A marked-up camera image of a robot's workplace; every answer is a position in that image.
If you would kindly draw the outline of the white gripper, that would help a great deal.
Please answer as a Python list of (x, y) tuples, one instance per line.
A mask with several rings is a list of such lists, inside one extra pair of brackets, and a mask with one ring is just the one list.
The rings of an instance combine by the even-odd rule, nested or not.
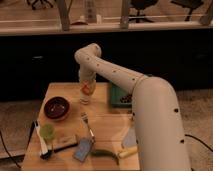
[[(79, 81), (81, 83), (88, 83), (92, 84), (90, 85), (90, 97), (93, 96), (95, 89), (96, 89), (96, 73), (90, 70), (80, 69), (79, 70)], [(85, 94), (84, 94), (84, 84), (80, 84), (80, 99), (85, 100)]]

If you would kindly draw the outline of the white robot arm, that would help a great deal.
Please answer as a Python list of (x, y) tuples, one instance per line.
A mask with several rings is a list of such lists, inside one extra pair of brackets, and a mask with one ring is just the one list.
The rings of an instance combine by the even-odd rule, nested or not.
[(81, 81), (92, 82), (99, 74), (132, 95), (142, 171), (191, 171), (179, 103), (166, 80), (103, 60), (95, 43), (77, 50), (74, 58)]

